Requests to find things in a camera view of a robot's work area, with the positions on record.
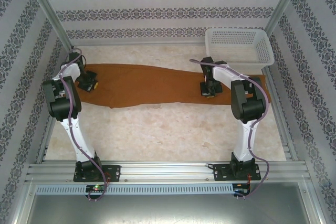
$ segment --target brown cloth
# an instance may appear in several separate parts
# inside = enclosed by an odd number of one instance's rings
[[[214,98],[201,96],[202,73],[125,64],[92,64],[86,70],[98,74],[98,86],[91,92],[77,88],[82,102],[110,108],[170,102],[231,104],[231,91],[224,85],[223,93]],[[265,76],[255,77],[266,90]]]

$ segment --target plastic basket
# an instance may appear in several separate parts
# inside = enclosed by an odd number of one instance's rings
[[[210,28],[205,32],[205,48],[208,56],[224,60],[241,72],[274,63],[271,44],[261,29]]]

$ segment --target white floor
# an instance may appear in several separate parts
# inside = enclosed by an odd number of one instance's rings
[[[194,72],[201,72],[201,68],[189,59],[200,60],[206,55],[204,46],[186,44],[81,49],[88,63],[141,64]],[[101,160],[227,161],[237,139],[237,123],[229,105],[168,103],[110,109],[82,103],[82,107],[83,128]],[[286,160],[272,110],[259,125],[255,153],[270,161]],[[56,122],[46,159],[75,158],[70,139]]]

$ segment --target patterned wall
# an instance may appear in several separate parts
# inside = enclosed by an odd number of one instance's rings
[[[74,45],[204,42],[209,27],[264,28],[279,0],[50,0]]]
[[[270,67],[298,156],[336,223],[336,0],[291,0],[271,36]]]
[[[0,223],[6,223],[49,119],[41,84],[66,52],[36,0],[0,0]]]

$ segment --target aluminum frame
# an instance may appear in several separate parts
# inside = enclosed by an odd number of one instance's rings
[[[61,21],[59,20],[56,12],[54,11],[53,7],[51,6],[51,3],[49,0],[37,0],[45,12],[47,18],[49,19],[50,23],[52,24],[53,28],[55,29],[55,32],[57,33],[59,39],[61,40],[63,46],[67,51],[70,51],[72,48],[71,41],[69,39],[69,36],[67,35],[65,29],[63,28],[63,25]]]
[[[273,113],[274,113],[274,117],[275,117],[275,121],[277,123],[278,126],[278,131],[281,137],[281,141],[283,143],[283,145],[287,145],[286,147],[288,147],[289,153],[290,153],[290,157],[288,157],[288,155],[286,156],[286,159],[291,159],[293,161],[298,161],[299,158],[297,156],[297,153],[295,151],[294,145],[293,145],[293,141],[290,137],[289,134],[289,130],[287,128],[287,124],[286,124],[286,120],[285,120],[285,116],[283,115],[283,112],[281,110],[281,105],[280,105],[280,101],[279,98],[277,96],[277,92],[276,92],[276,88],[274,86],[274,83],[271,81],[272,77],[269,71],[268,67],[265,67],[262,69],[262,73],[266,76],[266,86],[268,89],[268,92],[271,96],[271,106],[273,109]]]
[[[271,18],[269,19],[266,27],[265,32],[267,33],[267,36],[271,36],[273,33],[273,30],[277,26],[282,14],[284,13],[285,9],[287,8],[290,0],[280,0],[274,9],[274,12],[271,15]]]
[[[104,165],[121,165],[120,182],[118,185],[148,184],[230,184],[246,181],[215,182],[213,171],[207,167],[209,163],[227,162],[103,162]],[[264,176],[266,165],[258,163],[260,173]],[[75,183],[73,173],[74,161],[45,161],[42,164],[30,164],[24,181],[18,207],[11,224],[26,224],[33,205],[38,185],[78,185],[92,183]],[[298,183],[310,223],[325,224],[325,218],[308,168],[304,161],[270,162],[270,172],[266,183],[292,182]]]

